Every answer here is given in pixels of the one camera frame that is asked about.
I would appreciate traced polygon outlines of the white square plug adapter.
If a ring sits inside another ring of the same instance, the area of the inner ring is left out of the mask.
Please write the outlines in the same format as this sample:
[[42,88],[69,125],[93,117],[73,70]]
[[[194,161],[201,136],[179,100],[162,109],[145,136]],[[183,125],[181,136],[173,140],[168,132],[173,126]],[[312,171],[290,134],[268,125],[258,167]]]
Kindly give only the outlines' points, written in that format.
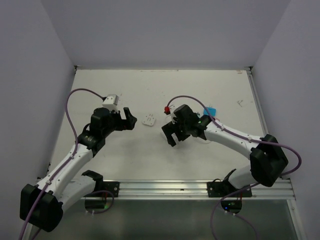
[[156,123],[156,117],[153,113],[147,113],[143,116],[141,123],[147,127],[153,127]]

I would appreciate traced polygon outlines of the blue square plug adapter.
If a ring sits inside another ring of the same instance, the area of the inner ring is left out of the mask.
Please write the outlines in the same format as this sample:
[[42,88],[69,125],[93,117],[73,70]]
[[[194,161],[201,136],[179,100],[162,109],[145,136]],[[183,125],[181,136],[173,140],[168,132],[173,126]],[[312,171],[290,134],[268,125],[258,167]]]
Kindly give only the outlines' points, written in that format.
[[213,108],[213,107],[206,106],[203,109],[203,114],[207,115],[207,116],[211,115],[212,117],[215,117],[216,113],[217,113],[217,110],[215,108]]

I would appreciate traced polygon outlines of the white cube power socket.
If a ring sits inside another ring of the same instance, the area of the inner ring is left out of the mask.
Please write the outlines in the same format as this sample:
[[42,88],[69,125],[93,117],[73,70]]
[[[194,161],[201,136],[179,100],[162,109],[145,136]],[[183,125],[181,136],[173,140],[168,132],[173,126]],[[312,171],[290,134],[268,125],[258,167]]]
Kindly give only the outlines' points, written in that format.
[[179,138],[177,137],[177,135],[176,135],[175,133],[173,133],[171,136],[172,136],[172,139],[173,139],[173,141],[174,141],[173,147],[177,147],[178,144],[180,143]]

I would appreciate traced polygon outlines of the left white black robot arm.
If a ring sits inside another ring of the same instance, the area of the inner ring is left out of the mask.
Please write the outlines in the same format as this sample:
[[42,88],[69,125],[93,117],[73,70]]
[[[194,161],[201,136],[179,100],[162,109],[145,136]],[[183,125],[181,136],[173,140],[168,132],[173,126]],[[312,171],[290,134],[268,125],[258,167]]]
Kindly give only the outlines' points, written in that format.
[[52,172],[35,185],[27,184],[20,195],[19,217],[46,232],[51,232],[60,223],[64,212],[80,198],[103,193],[103,176],[87,170],[73,182],[75,175],[106,144],[106,138],[114,131],[131,131],[137,118],[129,108],[119,111],[100,107],[93,111],[82,133],[77,137],[70,152]]

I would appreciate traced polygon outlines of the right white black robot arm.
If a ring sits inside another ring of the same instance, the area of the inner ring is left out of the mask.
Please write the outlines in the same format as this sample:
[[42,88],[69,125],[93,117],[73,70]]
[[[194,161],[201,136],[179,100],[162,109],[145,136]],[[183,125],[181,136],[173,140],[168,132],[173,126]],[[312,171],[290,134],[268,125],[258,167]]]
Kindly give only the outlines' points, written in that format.
[[228,147],[249,160],[249,165],[233,169],[218,184],[227,196],[235,196],[241,188],[253,184],[273,186],[288,165],[277,139],[270,134],[259,137],[228,130],[208,115],[198,117],[186,104],[178,108],[166,106],[164,113],[171,117],[171,121],[161,128],[170,146],[174,147],[188,137],[200,138]]

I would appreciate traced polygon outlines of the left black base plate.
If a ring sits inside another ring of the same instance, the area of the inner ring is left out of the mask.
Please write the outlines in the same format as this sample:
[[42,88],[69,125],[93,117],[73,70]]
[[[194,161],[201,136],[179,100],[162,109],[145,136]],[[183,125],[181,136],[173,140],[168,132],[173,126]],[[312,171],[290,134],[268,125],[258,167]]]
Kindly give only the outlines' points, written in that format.
[[113,194],[115,198],[119,196],[120,191],[120,182],[119,181],[101,181],[100,183],[97,183],[94,191],[102,191],[106,190]]

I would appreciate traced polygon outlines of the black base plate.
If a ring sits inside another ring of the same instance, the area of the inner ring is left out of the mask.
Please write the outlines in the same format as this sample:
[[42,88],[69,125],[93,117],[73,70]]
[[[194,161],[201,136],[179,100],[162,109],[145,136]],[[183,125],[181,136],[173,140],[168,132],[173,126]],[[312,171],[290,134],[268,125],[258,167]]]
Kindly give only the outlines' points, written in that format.
[[106,190],[113,194],[115,198],[119,196],[120,191],[120,182],[119,181],[101,181],[100,183],[97,183],[94,191],[102,191]]
[[207,194],[209,198],[222,198],[235,192],[237,189],[230,183],[221,179],[214,179],[206,183]]

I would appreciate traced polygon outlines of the aluminium extrusion rail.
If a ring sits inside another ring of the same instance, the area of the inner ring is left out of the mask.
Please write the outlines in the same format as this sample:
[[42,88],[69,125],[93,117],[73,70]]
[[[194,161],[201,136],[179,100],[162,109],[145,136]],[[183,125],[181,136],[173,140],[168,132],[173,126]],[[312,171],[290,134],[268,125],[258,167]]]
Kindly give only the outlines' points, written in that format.
[[[52,194],[58,200],[94,192],[97,183],[115,180],[93,180],[89,176],[80,176],[69,182],[41,180],[35,186],[45,193]],[[121,200],[206,200],[208,180],[119,180],[118,198]],[[295,194],[289,180],[277,180],[272,187],[256,185],[246,187],[235,198],[253,200],[293,200]]]

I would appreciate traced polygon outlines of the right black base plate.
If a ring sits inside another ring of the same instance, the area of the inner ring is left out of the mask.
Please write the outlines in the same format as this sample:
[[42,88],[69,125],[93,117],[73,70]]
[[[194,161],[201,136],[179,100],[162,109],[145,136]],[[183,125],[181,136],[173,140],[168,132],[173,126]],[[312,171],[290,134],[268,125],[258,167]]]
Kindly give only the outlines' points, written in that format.
[[209,198],[222,198],[235,192],[237,189],[230,183],[221,179],[214,179],[206,183],[207,194]]

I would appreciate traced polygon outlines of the right side aluminium rail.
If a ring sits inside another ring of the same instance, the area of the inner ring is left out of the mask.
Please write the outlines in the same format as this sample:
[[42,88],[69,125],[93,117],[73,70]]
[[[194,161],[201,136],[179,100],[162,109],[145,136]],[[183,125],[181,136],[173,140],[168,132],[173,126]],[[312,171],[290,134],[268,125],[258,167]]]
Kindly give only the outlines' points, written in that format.
[[250,150],[249,155],[251,172],[258,182],[266,187],[272,186],[279,178],[280,171],[284,169],[288,160],[279,146],[279,142],[269,134],[258,93],[254,84],[253,74],[250,68],[245,69],[251,87],[254,103],[257,109],[262,136],[259,136]]

